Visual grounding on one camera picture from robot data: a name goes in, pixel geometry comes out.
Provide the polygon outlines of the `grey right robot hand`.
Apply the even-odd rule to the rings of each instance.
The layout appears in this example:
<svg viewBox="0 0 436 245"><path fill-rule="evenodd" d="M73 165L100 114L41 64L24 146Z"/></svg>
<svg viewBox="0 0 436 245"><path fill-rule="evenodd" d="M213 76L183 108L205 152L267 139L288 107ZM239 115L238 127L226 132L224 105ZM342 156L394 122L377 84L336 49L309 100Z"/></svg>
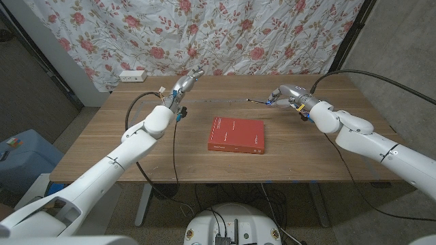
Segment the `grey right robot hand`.
<svg viewBox="0 0 436 245"><path fill-rule="evenodd" d="M293 107L301 111L310 111L320 100L310 94L305 88L284 84L276 88L269 96L266 105L279 108Z"/></svg>

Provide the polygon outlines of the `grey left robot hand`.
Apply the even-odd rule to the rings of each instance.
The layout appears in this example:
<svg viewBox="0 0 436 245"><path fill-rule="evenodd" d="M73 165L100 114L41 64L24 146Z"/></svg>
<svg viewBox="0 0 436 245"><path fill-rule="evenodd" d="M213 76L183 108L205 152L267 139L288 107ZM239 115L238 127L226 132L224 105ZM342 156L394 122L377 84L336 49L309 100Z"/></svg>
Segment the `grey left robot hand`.
<svg viewBox="0 0 436 245"><path fill-rule="evenodd" d="M204 73L205 71L203 68L197 66L195 69L189 71L186 76L179 78L176 84L172 87L170 94L163 99L163 105L175 113L185 94L193 88L194 84L204 75Z"/></svg>

